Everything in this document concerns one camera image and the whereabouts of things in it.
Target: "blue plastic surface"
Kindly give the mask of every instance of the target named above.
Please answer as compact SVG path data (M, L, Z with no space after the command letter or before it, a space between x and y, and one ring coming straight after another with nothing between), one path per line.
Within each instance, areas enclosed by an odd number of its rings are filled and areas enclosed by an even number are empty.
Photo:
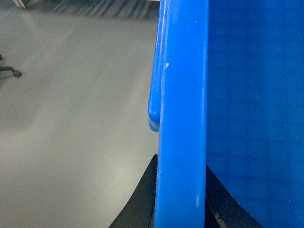
M152 79L161 87L151 86L149 105L152 110L155 94L155 104L160 101L156 228L204 227L207 50L208 1L162 0ZM157 111L149 114L150 125L157 123Z
M167 18L167 9L168 7L165 7L165 2L161 1L148 103L149 125L150 128L155 132L159 131L161 120L161 79L164 72L163 65L166 64L164 43L168 30L168 24L165 23Z
M211 0L208 61L207 164L265 228L303 228L304 2Z

